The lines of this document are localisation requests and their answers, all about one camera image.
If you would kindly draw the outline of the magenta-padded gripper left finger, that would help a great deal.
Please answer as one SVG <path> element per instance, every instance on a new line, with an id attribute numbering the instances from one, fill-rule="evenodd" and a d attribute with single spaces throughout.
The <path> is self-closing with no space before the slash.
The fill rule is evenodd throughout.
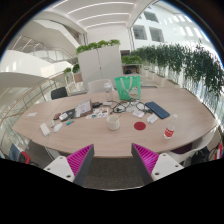
<path id="1" fill-rule="evenodd" d="M 93 157 L 94 145 L 90 144 L 67 157 L 58 156 L 44 170 L 82 186 Z"/>

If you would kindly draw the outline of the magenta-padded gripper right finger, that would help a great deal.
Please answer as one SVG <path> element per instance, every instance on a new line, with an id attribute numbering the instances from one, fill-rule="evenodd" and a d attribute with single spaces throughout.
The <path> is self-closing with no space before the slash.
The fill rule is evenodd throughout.
<path id="1" fill-rule="evenodd" d="M 131 146 L 131 153 L 145 185 L 183 169 L 167 153 L 157 154 L 135 143 Z"/>

